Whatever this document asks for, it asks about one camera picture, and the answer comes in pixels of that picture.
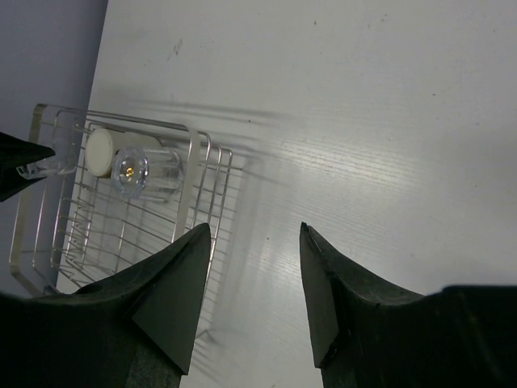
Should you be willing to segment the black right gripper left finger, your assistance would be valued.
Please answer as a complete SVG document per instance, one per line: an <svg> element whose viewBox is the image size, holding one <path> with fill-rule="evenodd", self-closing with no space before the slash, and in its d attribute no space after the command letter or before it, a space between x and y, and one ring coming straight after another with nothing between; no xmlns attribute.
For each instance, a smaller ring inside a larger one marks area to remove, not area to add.
<svg viewBox="0 0 517 388"><path fill-rule="evenodd" d="M1 296L4 387L176 387L189 371L211 251L200 224L71 294Z"/></svg>

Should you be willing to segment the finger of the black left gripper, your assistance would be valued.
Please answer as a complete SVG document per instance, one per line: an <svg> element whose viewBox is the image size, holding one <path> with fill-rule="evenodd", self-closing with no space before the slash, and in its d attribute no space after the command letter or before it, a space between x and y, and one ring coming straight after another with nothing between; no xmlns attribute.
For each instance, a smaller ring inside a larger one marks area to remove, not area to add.
<svg viewBox="0 0 517 388"><path fill-rule="evenodd" d="M1 202L41 180L24 178L18 173L18 167L25 167L54 155L55 152L50 147L1 133Z"/></svg>

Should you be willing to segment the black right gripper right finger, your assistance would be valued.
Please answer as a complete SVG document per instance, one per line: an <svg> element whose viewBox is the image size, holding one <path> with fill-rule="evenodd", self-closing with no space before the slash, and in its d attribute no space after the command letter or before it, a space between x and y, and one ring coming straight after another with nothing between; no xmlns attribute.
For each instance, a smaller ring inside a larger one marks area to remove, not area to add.
<svg viewBox="0 0 517 388"><path fill-rule="evenodd" d="M326 387L513 387L516 289L453 285L421 295L300 229L313 362Z"/></svg>

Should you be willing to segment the small clear glass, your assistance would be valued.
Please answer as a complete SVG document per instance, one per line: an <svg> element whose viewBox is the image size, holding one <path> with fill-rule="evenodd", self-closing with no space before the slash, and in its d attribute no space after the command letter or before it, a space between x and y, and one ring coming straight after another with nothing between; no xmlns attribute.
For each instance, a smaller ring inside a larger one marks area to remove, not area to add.
<svg viewBox="0 0 517 388"><path fill-rule="evenodd" d="M73 142L65 137L56 136L51 141L41 143L51 148L54 155L30 162L16 168L25 179L43 179L54 175L67 175L76 171L77 155Z"/></svg>

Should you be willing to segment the brown and white paper cup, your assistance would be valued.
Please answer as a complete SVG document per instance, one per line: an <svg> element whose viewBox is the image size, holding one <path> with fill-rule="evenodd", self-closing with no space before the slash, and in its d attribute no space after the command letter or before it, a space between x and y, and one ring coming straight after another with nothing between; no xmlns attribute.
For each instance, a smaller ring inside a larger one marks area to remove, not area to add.
<svg viewBox="0 0 517 388"><path fill-rule="evenodd" d="M161 143L156 137L139 133L122 133L105 128L95 129L86 141L86 169L96 177L108 176L116 153L128 146L158 148Z"/></svg>

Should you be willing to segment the large clear glass tumbler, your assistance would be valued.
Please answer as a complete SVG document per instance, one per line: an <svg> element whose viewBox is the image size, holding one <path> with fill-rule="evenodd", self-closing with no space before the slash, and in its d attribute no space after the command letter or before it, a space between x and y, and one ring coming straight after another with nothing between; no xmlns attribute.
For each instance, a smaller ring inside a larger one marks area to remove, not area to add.
<svg viewBox="0 0 517 388"><path fill-rule="evenodd" d="M171 148L128 146L115 156L111 185L123 198L167 202L183 186L183 163Z"/></svg>

